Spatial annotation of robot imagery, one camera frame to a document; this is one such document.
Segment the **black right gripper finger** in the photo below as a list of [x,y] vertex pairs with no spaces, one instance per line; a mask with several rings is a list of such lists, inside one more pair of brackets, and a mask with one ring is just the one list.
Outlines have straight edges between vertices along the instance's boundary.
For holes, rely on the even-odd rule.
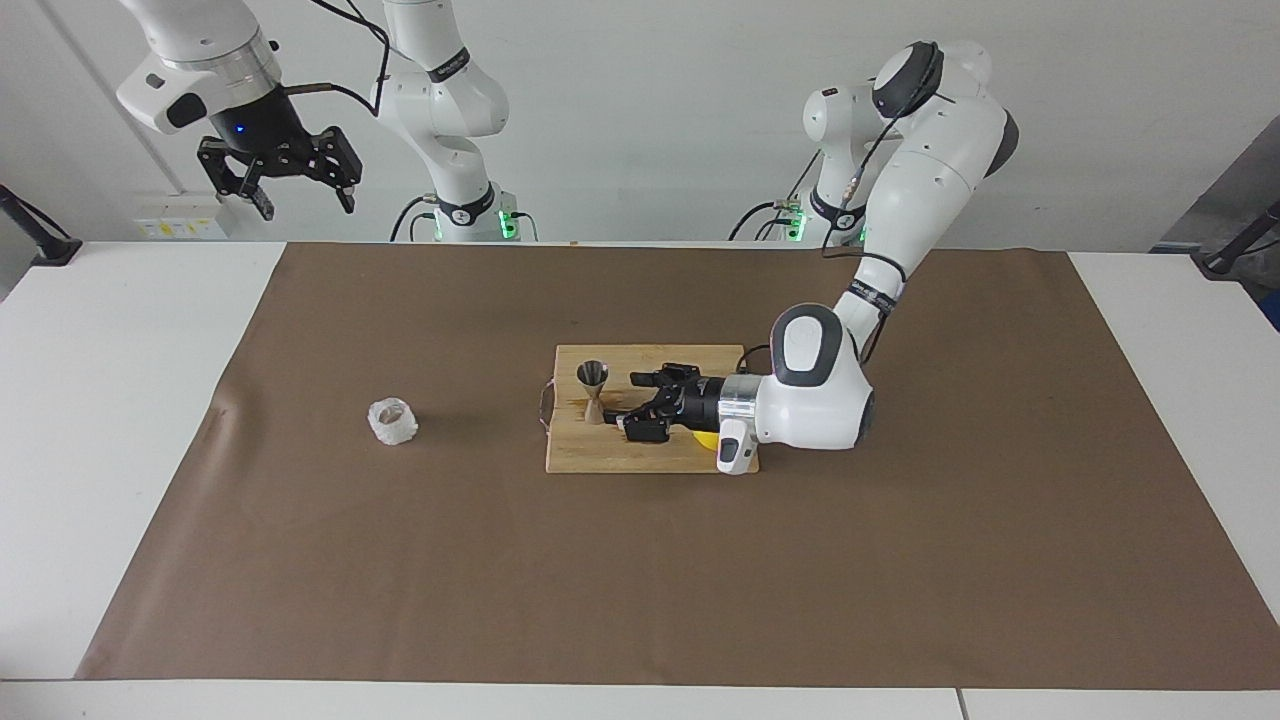
[[308,137],[311,149],[306,152],[305,176],[332,190],[346,214],[356,209],[355,188],[362,179],[364,164],[344,132],[330,126]]
[[265,222],[274,219],[275,206],[260,186],[265,165],[257,154],[236,150],[223,138],[201,138],[197,158],[219,195],[243,199]]

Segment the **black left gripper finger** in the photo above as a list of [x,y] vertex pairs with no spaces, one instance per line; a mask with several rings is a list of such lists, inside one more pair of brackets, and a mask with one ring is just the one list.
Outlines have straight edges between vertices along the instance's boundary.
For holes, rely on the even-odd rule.
[[655,372],[631,372],[630,384],[671,392],[703,392],[700,368],[689,364],[663,364]]
[[673,401],[654,398],[640,407],[617,415],[617,427],[627,442],[660,445],[669,441]]

